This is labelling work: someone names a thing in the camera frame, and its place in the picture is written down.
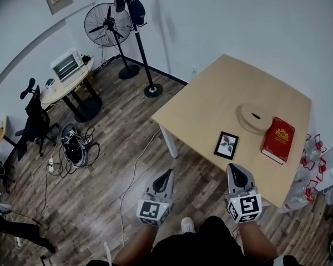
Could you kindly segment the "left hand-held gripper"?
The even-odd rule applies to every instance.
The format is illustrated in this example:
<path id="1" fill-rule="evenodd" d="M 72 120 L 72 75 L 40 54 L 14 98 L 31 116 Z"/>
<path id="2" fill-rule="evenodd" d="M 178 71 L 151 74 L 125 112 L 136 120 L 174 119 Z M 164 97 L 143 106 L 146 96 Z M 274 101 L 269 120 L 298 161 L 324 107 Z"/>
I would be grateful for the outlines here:
<path id="1" fill-rule="evenodd" d="M 145 184 L 144 196 L 138 201 L 137 217 L 143 223 L 160 227 L 171 214 L 174 172 L 159 172 Z"/>

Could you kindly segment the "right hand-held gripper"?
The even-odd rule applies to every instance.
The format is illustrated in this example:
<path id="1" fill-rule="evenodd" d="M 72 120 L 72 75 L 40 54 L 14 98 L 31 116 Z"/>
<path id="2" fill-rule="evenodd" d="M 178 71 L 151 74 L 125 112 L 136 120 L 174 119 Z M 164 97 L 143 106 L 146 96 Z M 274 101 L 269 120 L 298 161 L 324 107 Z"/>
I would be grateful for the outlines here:
<path id="1" fill-rule="evenodd" d="M 251 222 L 262 212 L 261 194 L 257 192 L 253 175 L 240 165 L 227 166 L 228 199 L 227 211 L 235 223 Z"/>

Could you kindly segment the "black picture frame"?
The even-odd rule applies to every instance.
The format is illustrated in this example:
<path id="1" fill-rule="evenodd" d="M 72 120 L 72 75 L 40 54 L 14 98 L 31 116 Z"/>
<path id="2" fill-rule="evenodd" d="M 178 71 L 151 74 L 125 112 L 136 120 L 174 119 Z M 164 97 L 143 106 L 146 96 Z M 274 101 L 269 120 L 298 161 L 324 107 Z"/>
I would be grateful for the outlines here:
<path id="1" fill-rule="evenodd" d="M 238 141 L 238 136 L 222 131 L 214 154 L 228 160 L 233 160 Z"/>

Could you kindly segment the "black robot base unit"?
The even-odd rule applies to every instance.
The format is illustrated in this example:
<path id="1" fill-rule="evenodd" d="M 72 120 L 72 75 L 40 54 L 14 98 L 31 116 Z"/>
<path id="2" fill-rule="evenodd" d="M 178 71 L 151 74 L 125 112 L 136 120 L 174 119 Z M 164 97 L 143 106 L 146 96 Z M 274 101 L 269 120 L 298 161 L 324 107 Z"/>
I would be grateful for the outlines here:
<path id="1" fill-rule="evenodd" d="M 67 160 L 76 168 L 84 166 L 87 162 L 87 147 L 74 124 L 67 124 L 63 128 L 61 140 Z"/>

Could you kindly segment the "person's right forearm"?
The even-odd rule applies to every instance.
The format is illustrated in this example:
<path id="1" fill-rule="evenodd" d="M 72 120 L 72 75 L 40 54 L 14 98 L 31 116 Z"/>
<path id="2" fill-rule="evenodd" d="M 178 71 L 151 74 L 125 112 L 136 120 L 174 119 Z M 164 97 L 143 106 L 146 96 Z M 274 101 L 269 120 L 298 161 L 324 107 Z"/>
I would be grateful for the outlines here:
<path id="1" fill-rule="evenodd" d="M 255 221 L 238 224 L 244 255 L 259 263 L 278 256 L 277 249 L 261 231 Z"/>

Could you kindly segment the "person's left forearm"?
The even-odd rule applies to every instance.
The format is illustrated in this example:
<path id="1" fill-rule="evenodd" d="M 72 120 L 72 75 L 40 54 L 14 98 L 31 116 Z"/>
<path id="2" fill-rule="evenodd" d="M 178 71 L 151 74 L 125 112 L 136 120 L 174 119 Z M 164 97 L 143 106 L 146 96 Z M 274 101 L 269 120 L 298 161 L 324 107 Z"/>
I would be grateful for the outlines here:
<path id="1" fill-rule="evenodd" d="M 139 266 L 149 255 L 159 228 L 142 224 L 133 238 L 118 252 L 113 264 L 118 266 Z"/>

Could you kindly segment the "person's left white shoe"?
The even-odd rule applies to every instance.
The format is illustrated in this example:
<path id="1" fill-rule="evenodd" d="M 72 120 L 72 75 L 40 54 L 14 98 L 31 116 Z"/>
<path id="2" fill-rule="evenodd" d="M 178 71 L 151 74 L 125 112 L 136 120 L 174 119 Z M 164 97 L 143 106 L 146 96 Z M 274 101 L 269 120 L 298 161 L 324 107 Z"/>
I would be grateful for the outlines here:
<path id="1" fill-rule="evenodd" d="M 181 231 L 183 234 L 195 233 L 195 224 L 191 217 L 184 217 L 181 220 Z"/>

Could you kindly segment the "red hardcover book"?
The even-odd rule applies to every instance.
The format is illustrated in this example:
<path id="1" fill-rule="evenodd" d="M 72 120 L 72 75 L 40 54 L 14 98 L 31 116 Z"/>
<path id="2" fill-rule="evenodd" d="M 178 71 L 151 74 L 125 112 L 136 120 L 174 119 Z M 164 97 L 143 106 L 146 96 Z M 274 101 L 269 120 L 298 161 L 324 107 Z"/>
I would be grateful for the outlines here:
<path id="1" fill-rule="evenodd" d="M 274 117 L 261 148 L 261 153 L 279 164 L 287 162 L 295 128 L 286 121 Z"/>

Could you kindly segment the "cluster of clear water jugs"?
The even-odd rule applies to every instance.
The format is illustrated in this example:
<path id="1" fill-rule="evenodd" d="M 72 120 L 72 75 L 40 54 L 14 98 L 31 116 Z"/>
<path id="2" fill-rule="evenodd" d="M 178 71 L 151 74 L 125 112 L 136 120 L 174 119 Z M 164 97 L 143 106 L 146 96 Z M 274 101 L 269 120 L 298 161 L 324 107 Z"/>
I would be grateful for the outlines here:
<path id="1" fill-rule="evenodd" d="M 315 201 L 316 187 L 323 181 L 327 169 L 326 160 L 323 158 L 326 150 L 320 134 L 307 135 L 294 181 L 279 209 L 280 213 L 302 209 Z"/>

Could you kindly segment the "person's black clothing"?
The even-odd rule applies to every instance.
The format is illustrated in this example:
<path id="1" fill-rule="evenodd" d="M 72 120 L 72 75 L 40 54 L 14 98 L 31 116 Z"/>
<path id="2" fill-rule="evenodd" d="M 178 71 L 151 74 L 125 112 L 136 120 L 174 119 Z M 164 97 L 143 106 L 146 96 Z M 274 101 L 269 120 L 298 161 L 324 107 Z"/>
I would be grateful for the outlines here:
<path id="1" fill-rule="evenodd" d="M 118 266 L 113 260 L 91 260 L 87 266 Z M 139 266 L 302 266 L 291 255 L 259 263 L 244 255 L 224 221 L 208 217 L 195 233 L 176 234 L 158 243 Z"/>

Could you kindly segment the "cardboard box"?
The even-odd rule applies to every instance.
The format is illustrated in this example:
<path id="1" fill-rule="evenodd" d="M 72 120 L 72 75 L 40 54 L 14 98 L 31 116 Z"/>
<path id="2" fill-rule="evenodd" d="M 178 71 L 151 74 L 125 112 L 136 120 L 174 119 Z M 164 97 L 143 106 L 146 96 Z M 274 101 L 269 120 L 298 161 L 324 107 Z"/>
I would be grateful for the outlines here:
<path id="1" fill-rule="evenodd" d="M 85 80 L 89 81 L 90 85 L 93 86 L 96 83 L 95 74 L 91 71 Z M 90 93 L 83 82 L 74 89 L 74 92 L 81 100 L 85 100 L 90 96 Z"/>

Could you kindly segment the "black coat rack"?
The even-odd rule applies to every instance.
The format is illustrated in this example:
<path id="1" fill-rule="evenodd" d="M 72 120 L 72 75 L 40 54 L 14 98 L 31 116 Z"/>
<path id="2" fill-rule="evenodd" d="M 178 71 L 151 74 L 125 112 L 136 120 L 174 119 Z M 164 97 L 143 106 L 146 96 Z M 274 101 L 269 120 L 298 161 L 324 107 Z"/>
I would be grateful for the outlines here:
<path id="1" fill-rule="evenodd" d="M 144 89 L 144 94 L 148 98 L 155 98 L 155 97 L 157 97 L 157 96 L 159 96 L 159 95 L 162 94 L 163 87 L 160 84 L 154 84 L 153 81 L 152 81 L 152 76 L 150 74 L 148 62 L 147 62 L 147 59 L 146 59 L 146 56 L 145 56 L 145 52 L 144 52 L 144 48 L 143 48 L 143 45 L 142 45 L 142 40 L 141 40 L 141 37 L 140 37 L 140 34 L 139 34 L 139 26 L 137 26 L 134 23 L 134 17 L 133 17 L 133 10 L 132 10 L 132 6 L 131 6 L 131 0 L 125 0 L 125 6 L 128 7 L 128 12 L 129 12 L 130 20 L 131 20 L 131 24 L 132 24 L 132 30 L 135 33 L 135 37 L 137 39 L 137 43 L 138 43 L 140 55 L 141 55 L 141 58 L 143 60 L 145 72 L 146 72 L 147 77 L 148 77 L 149 85 Z"/>

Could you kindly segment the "round beige table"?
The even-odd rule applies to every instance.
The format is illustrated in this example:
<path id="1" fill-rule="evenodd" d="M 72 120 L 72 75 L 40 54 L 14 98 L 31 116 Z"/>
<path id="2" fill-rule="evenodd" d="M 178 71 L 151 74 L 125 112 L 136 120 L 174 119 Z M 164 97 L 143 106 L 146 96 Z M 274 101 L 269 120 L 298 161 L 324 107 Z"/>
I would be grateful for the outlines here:
<path id="1" fill-rule="evenodd" d="M 91 61 L 80 68 L 75 73 L 77 76 L 71 83 L 64 86 L 62 82 L 55 78 L 51 89 L 45 89 L 41 93 L 41 103 L 43 105 L 49 105 L 59 100 L 63 100 L 65 104 L 73 112 L 75 119 L 78 122 L 87 122 L 95 118 L 102 108 L 102 100 L 95 92 L 89 81 L 85 80 L 87 75 L 92 71 L 94 58 Z M 85 100 L 81 100 L 74 89 L 83 82 L 90 93 L 90 97 Z"/>

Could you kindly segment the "black office chair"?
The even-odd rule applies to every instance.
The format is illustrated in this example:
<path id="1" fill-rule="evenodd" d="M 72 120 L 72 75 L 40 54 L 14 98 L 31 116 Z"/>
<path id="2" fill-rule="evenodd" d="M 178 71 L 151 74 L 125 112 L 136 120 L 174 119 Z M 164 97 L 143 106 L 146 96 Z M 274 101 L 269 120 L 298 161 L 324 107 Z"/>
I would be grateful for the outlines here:
<path id="1" fill-rule="evenodd" d="M 43 157 L 43 143 L 45 139 L 49 140 L 53 146 L 56 146 L 56 140 L 53 140 L 48 134 L 54 129 L 59 128 L 59 124 L 56 122 L 50 125 L 50 118 L 48 113 L 41 106 L 41 90 L 39 85 L 33 89 L 36 80 L 34 78 L 29 79 L 29 84 L 26 90 L 20 94 L 20 99 L 23 100 L 29 93 L 32 93 L 32 97 L 25 108 L 27 113 L 27 121 L 24 129 L 15 132 L 15 136 L 21 136 L 22 140 L 36 142 L 39 144 L 39 155 Z"/>

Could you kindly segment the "white toaster oven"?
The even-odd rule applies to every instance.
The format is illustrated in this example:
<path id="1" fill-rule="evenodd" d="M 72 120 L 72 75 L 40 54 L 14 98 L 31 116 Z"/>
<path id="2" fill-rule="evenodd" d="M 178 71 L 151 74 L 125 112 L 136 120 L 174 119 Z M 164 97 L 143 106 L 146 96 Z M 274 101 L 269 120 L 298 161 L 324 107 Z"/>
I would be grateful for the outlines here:
<path id="1" fill-rule="evenodd" d="M 61 56 L 53 60 L 50 64 L 51 69 L 54 71 L 60 81 L 69 78 L 70 75 L 75 73 L 84 65 L 82 56 L 75 48 L 71 48 Z"/>

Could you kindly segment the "black standing fan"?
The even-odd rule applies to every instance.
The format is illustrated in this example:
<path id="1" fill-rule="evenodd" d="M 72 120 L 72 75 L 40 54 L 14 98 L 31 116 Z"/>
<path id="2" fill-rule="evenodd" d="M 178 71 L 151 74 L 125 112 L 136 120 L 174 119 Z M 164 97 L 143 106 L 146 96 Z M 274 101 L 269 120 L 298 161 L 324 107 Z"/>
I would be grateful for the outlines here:
<path id="1" fill-rule="evenodd" d="M 139 66 L 129 65 L 123 54 L 121 43 L 132 31 L 132 21 L 124 9 L 117 12 L 114 4 L 101 3 L 94 6 L 86 15 L 84 29 L 88 38 L 101 47 L 115 47 L 123 60 L 124 67 L 119 72 L 119 78 L 127 80 L 139 74 Z"/>

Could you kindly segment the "small yellow side table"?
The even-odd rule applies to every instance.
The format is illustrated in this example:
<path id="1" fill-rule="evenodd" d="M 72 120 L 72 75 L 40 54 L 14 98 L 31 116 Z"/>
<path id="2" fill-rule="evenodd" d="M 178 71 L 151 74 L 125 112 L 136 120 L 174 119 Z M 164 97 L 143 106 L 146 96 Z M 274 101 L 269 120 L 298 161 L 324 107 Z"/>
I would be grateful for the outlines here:
<path id="1" fill-rule="evenodd" d="M 11 144 L 14 148 L 16 148 L 17 144 L 6 135 L 7 134 L 7 129 L 8 129 L 8 116 L 5 116 L 0 121 L 0 143 L 3 140 L 5 140 L 9 144 Z"/>

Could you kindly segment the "dark blue cap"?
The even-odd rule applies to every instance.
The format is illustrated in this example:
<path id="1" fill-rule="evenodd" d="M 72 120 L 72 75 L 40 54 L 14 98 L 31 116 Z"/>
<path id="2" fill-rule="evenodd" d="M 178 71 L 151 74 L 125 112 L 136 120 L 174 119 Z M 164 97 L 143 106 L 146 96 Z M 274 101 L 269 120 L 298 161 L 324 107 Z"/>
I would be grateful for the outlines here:
<path id="1" fill-rule="evenodd" d="M 142 27 L 145 24 L 145 8 L 140 0 L 131 0 L 131 6 L 133 10 L 134 23 Z"/>

